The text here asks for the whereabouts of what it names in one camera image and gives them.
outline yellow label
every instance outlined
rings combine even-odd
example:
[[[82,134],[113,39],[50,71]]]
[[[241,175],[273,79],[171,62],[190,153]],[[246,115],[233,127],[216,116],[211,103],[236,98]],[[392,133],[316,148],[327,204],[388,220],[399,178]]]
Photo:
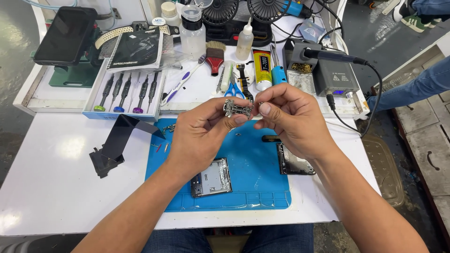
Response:
[[[272,82],[272,74],[270,73],[270,52],[254,49],[253,61],[255,62],[256,83],[261,81]]]

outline blue scissors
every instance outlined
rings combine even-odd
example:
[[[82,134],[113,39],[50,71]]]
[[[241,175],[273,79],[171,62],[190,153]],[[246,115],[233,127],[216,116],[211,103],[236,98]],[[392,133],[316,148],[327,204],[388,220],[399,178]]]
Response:
[[[241,95],[243,99],[245,99],[244,93],[238,88],[238,85],[236,84],[236,79],[234,78],[234,74],[231,73],[231,78],[228,86],[228,90],[225,92],[224,97],[227,95],[235,96]]]

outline purple screwdriver cap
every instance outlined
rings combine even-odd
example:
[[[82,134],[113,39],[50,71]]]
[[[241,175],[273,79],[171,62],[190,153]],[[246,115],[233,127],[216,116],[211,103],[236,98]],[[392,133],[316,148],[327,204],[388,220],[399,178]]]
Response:
[[[144,113],[144,111],[141,108],[139,108],[139,107],[135,107],[133,109],[133,113]]]

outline black phone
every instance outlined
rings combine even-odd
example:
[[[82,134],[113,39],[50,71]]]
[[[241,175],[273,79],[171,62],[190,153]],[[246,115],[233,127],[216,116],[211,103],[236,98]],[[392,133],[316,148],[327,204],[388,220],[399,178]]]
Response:
[[[59,8],[33,61],[39,65],[77,65],[94,29],[96,17],[94,8]]]

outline warning label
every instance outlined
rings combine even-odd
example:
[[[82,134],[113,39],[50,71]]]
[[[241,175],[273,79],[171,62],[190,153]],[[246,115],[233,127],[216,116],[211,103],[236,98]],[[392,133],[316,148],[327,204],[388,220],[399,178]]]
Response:
[[[331,78],[333,81],[350,81],[345,73],[332,73]]]

